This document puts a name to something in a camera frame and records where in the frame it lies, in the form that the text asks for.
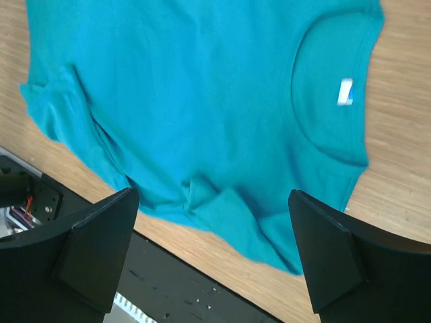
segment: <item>neckline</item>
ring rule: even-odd
[[[310,159],[319,160],[319,163],[322,167],[327,168],[333,173],[349,176],[349,177],[358,177],[367,167],[368,167],[368,158],[367,162],[363,164],[347,164],[344,161],[335,159],[330,155],[327,155],[325,152],[321,151],[317,146],[315,146],[309,138],[304,134],[301,126],[296,118],[296,113],[294,109],[294,103],[292,100],[292,78],[294,74],[294,69],[296,66],[296,61],[298,55],[301,51],[304,39],[307,37],[307,34],[323,19],[335,15],[348,15],[350,13],[358,13],[358,12],[366,12],[370,15],[376,15],[376,12],[381,14],[381,23],[379,23],[378,19],[372,19],[372,24],[366,33],[361,51],[358,53],[357,64],[355,68],[354,75],[356,77],[362,77],[366,80],[368,74],[368,65],[370,62],[372,49],[376,43],[376,40],[380,34],[381,26],[383,25],[383,13],[380,10],[376,10],[376,2],[373,1],[371,3],[364,3],[357,6],[352,6],[348,4],[344,4],[342,6],[332,7],[331,9],[327,9],[324,14],[320,14],[318,16],[311,17],[302,27],[301,32],[298,33],[294,44],[296,50],[290,55],[287,59],[287,62],[284,67],[284,71],[282,72],[282,79],[279,89],[279,109],[281,110],[281,117],[283,118],[285,125],[288,128],[288,131],[291,132],[291,135],[295,140],[299,140],[300,144],[307,148]],[[351,108],[354,109],[354,118],[357,120],[360,118],[362,120],[361,124],[363,124],[364,130],[362,132],[362,136],[358,131],[357,127],[352,132],[352,135],[355,136],[355,140],[362,139],[363,146],[362,147],[352,147],[355,151],[357,149],[361,149],[365,151],[366,154],[366,143],[365,143],[365,100],[366,90],[364,89],[362,93],[360,93],[359,98],[356,99],[352,104]]]

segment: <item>shirt label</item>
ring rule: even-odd
[[[353,104],[353,79],[342,79],[338,93],[338,106],[351,106]]]

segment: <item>wood grain surface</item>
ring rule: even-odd
[[[431,1],[384,0],[368,77],[367,148],[349,213],[431,243]],[[26,115],[24,0],[0,1],[0,145],[95,202],[112,191]],[[285,322],[318,322],[303,278],[247,261],[221,239],[139,215],[135,229]]]

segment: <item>t-shirt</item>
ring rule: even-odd
[[[144,213],[299,275],[300,189],[344,210],[368,165],[378,0],[27,0],[28,113]]]

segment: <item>red wire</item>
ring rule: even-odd
[[[30,209],[30,204],[32,204],[33,196],[30,196],[27,198],[27,205],[26,205],[26,215],[28,214],[28,210]]]

